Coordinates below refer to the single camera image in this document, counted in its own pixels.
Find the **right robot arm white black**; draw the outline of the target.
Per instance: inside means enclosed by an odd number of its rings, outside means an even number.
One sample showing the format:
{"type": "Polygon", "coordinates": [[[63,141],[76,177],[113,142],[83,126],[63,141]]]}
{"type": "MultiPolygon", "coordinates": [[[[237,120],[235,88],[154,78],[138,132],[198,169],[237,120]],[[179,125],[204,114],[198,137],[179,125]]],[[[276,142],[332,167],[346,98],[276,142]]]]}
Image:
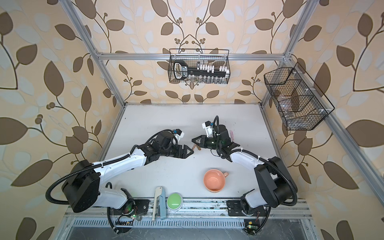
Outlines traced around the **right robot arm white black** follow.
{"type": "Polygon", "coordinates": [[[280,205],[294,206],[298,202],[298,188],[287,167],[278,157],[265,159],[251,151],[244,150],[232,141],[219,117],[202,124],[205,135],[193,138],[192,142],[202,149],[214,150],[216,156],[239,164],[255,173],[258,188],[241,196],[242,213],[251,216],[260,206],[277,208],[280,205]]]}

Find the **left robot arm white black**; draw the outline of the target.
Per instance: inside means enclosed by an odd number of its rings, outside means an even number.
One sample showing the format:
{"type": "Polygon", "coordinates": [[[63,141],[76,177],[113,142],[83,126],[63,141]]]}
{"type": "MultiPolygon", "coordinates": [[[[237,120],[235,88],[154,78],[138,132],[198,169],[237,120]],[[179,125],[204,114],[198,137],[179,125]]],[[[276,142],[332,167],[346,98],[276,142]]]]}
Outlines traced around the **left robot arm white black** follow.
{"type": "Polygon", "coordinates": [[[71,206],[75,213],[91,207],[125,209],[133,202],[133,197],[126,189],[107,188],[108,181],[160,157],[188,158],[194,151],[187,145],[179,145],[183,136],[179,129],[163,130],[144,144],[133,146],[127,154],[101,162],[81,161],[68,175],[55,181],[47,189],[45,197],[52,204],[71,206]]]}

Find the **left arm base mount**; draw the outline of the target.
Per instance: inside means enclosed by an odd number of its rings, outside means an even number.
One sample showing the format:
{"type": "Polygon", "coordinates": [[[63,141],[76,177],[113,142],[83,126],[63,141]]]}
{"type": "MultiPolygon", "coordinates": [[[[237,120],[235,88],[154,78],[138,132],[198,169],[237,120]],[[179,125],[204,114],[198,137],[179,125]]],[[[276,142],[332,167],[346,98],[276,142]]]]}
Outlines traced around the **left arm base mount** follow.
{"type": "Polygon", "coordinates": [[[148,213],[150,200],[148,199],[134,199],[129,200],[127,204],[121,209],[111,209],[110,213],[114,216],[143,216],[148,213]]]}

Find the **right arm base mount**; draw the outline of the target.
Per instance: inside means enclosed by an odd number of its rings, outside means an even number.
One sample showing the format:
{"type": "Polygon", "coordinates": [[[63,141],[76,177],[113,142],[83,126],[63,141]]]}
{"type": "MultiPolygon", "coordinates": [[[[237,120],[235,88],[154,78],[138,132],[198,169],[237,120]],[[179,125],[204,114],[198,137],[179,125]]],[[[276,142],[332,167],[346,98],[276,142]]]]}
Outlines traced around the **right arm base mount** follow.
{"type": "Polygon", "coordinates": [[[252,208],[245,200],[228,200],[226,204],[230,217],[265,217],[268,212],[267,207],[259,206],[252,208]]]}

